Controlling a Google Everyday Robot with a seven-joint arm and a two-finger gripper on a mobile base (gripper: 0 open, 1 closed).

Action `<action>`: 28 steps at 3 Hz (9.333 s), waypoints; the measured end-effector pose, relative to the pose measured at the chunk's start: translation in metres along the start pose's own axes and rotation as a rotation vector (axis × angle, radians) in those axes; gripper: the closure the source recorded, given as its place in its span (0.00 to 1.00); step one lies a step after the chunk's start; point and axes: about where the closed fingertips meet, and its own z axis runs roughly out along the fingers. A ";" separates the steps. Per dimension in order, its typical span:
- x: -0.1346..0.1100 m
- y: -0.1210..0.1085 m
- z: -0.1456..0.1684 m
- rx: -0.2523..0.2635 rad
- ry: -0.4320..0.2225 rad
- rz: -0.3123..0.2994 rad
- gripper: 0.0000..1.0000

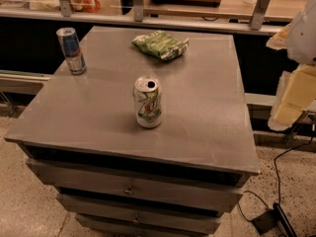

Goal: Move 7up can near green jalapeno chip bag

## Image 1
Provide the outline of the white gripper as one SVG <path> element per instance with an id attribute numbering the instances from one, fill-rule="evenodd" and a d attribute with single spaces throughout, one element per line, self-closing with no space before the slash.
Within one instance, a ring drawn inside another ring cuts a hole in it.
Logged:
<path id="1" fill-rule="evenodd" d="M 266 47 L 287 49 L 287 56 L 301 63 L 293 72 L 283 71 L 278 80 L 268 127 L 284 131 L 316 99 L 316 0 L 308 0 L 291 24 L 269 38 Z"/>

